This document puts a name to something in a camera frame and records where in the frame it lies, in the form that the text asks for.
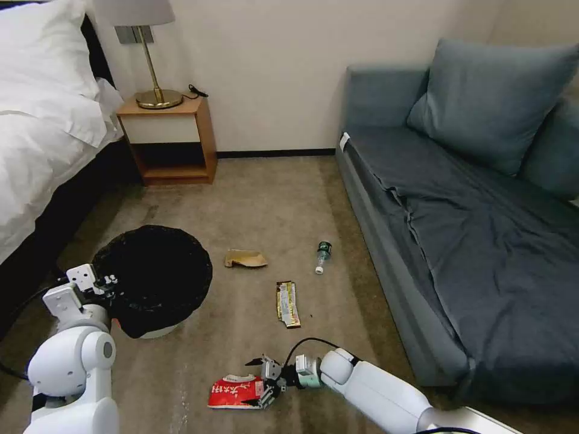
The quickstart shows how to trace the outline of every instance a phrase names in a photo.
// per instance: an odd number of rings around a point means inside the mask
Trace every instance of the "wall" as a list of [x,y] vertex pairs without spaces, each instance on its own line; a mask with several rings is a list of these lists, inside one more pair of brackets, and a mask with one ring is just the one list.
[[[506,0],[489,42],[505,45],[549,45],[579,42],[579,1]],[[579,76],[570,91],[579,96]]]
[[[210,95],[220,151],[330,148],[348,64],[426,64],[441,36],[486,41],[503,0],[172,0],[153,28],[162,86]],[[151,87],[140,46],[96,29],[124,96]]]

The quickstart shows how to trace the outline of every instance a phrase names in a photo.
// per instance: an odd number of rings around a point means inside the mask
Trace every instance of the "plastic bottle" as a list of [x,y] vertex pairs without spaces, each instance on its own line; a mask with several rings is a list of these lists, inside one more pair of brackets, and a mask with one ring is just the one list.
[[320,242],[318,246],[318,266],[315,268],[316,274],[324,274],[324,262],[332,255],[332,245],[328,241]]

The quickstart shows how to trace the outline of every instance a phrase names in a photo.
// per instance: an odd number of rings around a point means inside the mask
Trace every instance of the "lamp shade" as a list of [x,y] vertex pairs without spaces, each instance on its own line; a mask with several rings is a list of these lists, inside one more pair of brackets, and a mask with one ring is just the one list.
[[97,15],[113,26],[167,24],[175,21],[169,0],[94,0]]

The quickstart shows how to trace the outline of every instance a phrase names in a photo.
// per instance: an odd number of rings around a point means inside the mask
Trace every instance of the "sofa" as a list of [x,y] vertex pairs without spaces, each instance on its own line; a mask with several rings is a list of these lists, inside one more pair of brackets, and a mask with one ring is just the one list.
[[[346,75],[336,158],[417,383],[459,399],[576,398],[579,209],[409,127],[428,68]],[[579,145],[564,99],[533,146],[561,136]]]

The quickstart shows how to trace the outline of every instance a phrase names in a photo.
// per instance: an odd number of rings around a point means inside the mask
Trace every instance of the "carpet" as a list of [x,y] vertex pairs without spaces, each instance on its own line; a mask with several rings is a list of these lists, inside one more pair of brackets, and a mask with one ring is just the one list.
[[[116,235],[144,224],[181,228],[208,250],[209,294],[174,332],[132,340],[117,328],[113,397],[122,433],[381,432],[327,389],[290,389],[266,411],[211,410],[207,396],[226,374],[258,374],[244,364],[262,353],[282,362],[299,339],[318,336],[410,383],[413,374],[373,269],[333,157],[222,160],[212,186],[119,187],[95,207],[61,255],[63,269],[88,262]],[[320,240],[333,244],[322,276],[314,274]],[[262,269],[225,268],[229,248],[259,250]],[[302,328],[277,320],[276,282],[293,280]],[[2,343],[3,359],[22,366],[50,332],[41,303],[21,316]],[[301,352],[323,356],[323,344]],[[433,404],[452,402],[426,390]],[[30,417],[31,389],[0,375],[0,426],[19,433]],[[574,432],[573,409],[474,404],[525,434]]]

